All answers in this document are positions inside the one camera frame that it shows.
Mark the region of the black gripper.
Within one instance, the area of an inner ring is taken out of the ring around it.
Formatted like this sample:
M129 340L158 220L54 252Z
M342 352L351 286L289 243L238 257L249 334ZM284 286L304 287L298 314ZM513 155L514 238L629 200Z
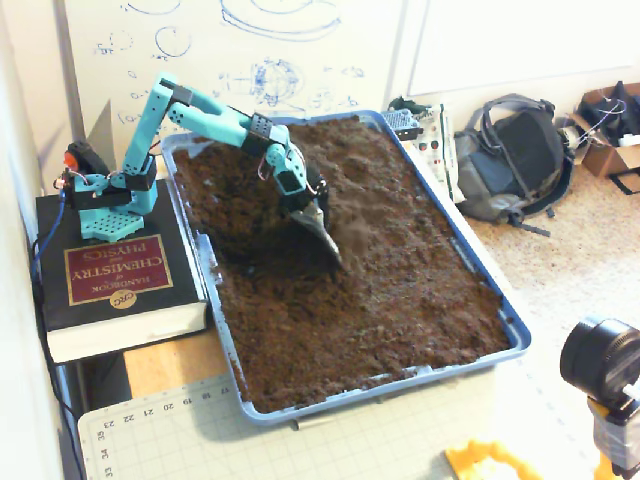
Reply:
M329 185L314 166L306 167L307 182L313 193L308 189L301 193L282 197L282 209L290 213L290 218L303 226L319 238L340 270L344 269L342 256L338 245L329 234Z

